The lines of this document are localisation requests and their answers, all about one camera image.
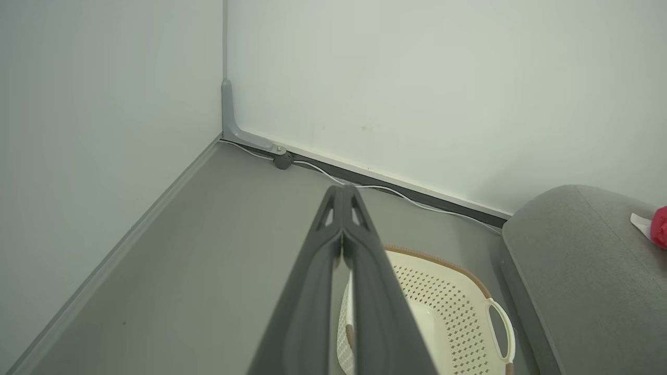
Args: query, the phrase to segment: gray wall bracket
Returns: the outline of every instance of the gray wall bracket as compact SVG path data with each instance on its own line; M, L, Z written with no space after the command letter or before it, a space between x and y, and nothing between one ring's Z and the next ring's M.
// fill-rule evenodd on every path
M228 79L222 81L222 138L275 155L283 155L287 151L284 147L280 147L266 138L250 134L236 125L231 82Z

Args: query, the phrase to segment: white wall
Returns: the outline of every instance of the white wall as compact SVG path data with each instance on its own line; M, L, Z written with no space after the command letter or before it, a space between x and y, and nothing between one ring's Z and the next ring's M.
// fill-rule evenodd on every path
M220 0L0 4L0 373L221 131Z
M229 4L249 131L505 212L566 183L667 204L667 1Z

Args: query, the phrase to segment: red object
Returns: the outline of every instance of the red object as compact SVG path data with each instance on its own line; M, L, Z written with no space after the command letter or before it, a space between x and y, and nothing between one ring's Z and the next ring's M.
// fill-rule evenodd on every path
M667 248L667 207L659 209L651 222L651 241Z

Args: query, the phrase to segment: basket handle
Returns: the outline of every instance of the basket handle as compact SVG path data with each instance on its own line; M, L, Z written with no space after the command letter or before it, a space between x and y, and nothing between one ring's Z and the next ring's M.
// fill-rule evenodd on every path
M514 361L514 352L516 351L516 339L514 337L514 327L512 327L512 322L510 321L510 317L507 316L507 313L505 313L505 310L496 302L494 301L493 298L488 298L486 300L489 303L489 306L493 306L498 314L500 315L500 319L502 320L503 325L505 326L505 331L507 334L507 354L504 357L501 357L503 362L507 363L512 363ZM491 315L489 312L489 309L486 309L486 316L489 319L490 326L493 327L493 324L491 323ZM498 338L496 337L496 331L493 330L494 334L494 340L496 341L496 349L498 350L498 354L502 355L500 353L500 348L498 347Z

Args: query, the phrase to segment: white cable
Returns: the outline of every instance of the white cable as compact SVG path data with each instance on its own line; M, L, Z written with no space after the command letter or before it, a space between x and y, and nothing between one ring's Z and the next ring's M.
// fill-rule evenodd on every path
M224 141L224 140L222 140L222 139L219 140L219 141L222 142L222 143L227 143L227 144L230 144L230 145L234 145L234 146L236 146L236 147L238 147L238 148L244 150L245 152L249 153L249 154L252 155L252 156L259 157L259 158L261 158L261 159L272 160L272 158L270 158L270 157L266 157L266 156L258 155L258 154L254 153L254 152L250 152L250 151L246 150L244 147L241 147L241 146L239 146L238 144L236 144L236 143L234 143L234 142ZM310 167L312 167L312 168L314 168L314 169L316 169L316 170L322 172L325 176L329 177L329 178L332 179L334 182L336 182L336 183L338 183L338 184L340 184L340 185L346 185L346 184L347 184L346 182L341 181L341 180L335 178L334 176L328 174L328 173L325 172L322 168L320 168L320 167L314 165L313 163L309 163L309 162L307 162L307 161L302 161L302 160L295 160L295 161L294 161L294 164L308 165L308 166L310 166ZM458 216L458 217L460 217L460 218L464 218L464 219L472 220L473 222L477 222L477 223L482 224L483 226L487 227L487 229L489 229L491 232L494 232L495 234L500 234L500 232L497 231L494 227L489 226L489 225L487 225L486 223L483 223L483 222L481 222L481 221L479 221L479 220L477 220L477 219L471 218L470 216L465 216L465 215L462 215L462 214L457 214L456 212L444 211L444 210L439 210L439 209L437 209L437 208L433 208L433 207L426 206L426 205L424 205L424 204L421 204L421 203L415 202L414 200L411 200L410 198L406 197L405 195L403 195L403 194L397 192L396 190L394 190L394 189L392 189L392 188L390 188L390 187L380 186L380 185L357 185L357 184L355 184L355 183L353 183L352 185L355 185L358 189L382 189L382 190L386 190L386 191L388 191L388 192L392 192L392 193L396 194L397 196L400 196L401 198L405 199L406 201L408 201L408 202L414 204L415 206L417 206L417 207L419 207L419 208L423 208L424 210L429 210L429 211L433 211L433 212L439 212L439 213L441 213L441 214L448 214L448 215Z
M272 157L263 156L263 155L258 155L258 154L254 153L254 152L252 152L252 151L247 150L245 147L241 147L241 146L239 146L238 144L236 144L236 143L234 143L234 142L226 141L226 140L224 140L224 139L219 139L218 142L220 142L220 143L226 143L226 144L228 144L228 145L232 145L232 146L236 146L236 147L238 147L238 148L244 150L245 152L249 153L250 155L252 155L252 156L254 156L254 157L258 157L258 158L260 158L260 159L264 159L264 160L273 160Z
M309 165L309 166L311 166L311 167L317 169L318 171L322 172L325 176L327 176L327 177L329 177L330 179L334 180L334 182L336 182L336 183L338 183L338 184L340 184L340 185L346 185L346 182L341 181L341 180L335 178L334 176L332 176L332 175L328 174L327 172L325 172L322 168L320 168L320 167L318 167L318 166L316 166L316 165L314 165L314 164L312 164L312 163L308 163L307 161L295 160L295 161L294 161L294 164L305 164L305 165Z

